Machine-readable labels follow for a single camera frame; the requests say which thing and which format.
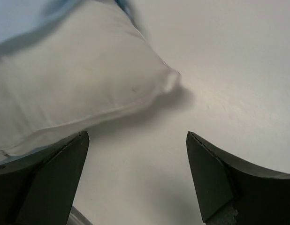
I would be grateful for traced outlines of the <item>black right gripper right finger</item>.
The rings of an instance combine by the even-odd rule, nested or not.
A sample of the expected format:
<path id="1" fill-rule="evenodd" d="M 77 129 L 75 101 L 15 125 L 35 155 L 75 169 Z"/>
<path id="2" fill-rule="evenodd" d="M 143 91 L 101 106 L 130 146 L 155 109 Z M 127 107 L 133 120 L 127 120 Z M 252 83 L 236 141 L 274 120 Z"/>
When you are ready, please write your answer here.
<path id="1" fill-rule="evenodd" d="M 290 225 L 290 174 L 255 165 L 193 132 L 188 160 L 207 225 Z"/>

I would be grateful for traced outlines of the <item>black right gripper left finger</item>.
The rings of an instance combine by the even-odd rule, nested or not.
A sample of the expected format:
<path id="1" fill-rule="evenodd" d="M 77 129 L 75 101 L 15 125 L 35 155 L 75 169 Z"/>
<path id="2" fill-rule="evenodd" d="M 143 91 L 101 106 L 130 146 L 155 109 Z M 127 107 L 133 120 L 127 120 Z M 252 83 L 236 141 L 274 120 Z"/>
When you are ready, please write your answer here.
<path id="1" fill-rule="evenodd" d="M 88 148 L 80 132 L 0 165 L 0 225 L 88 225 L 73 207 Z"/>

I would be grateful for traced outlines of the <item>white pillow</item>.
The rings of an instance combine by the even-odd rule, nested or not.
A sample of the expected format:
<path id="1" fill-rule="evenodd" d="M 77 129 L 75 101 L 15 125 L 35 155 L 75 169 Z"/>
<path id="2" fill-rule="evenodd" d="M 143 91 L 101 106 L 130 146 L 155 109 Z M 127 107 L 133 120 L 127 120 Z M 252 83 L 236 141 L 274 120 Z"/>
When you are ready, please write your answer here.
<path id="1" fill-rule="evenodd" d="M 0 45 L 0 161 L 143 110 L 179 84 L 115 1 L 84 0 Z"/>

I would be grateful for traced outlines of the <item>blue green satin pillowcase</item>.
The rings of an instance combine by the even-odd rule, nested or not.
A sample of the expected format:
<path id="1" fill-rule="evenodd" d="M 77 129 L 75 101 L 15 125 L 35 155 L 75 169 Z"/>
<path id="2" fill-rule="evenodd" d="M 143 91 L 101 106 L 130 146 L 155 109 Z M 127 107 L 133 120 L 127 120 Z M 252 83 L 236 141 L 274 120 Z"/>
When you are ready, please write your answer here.
<path id="1" fill-rule="evenodd" d="M 125 33 L 141 36 L 128 0 L 0 0 L 0 61 L 59 60 Z"/>

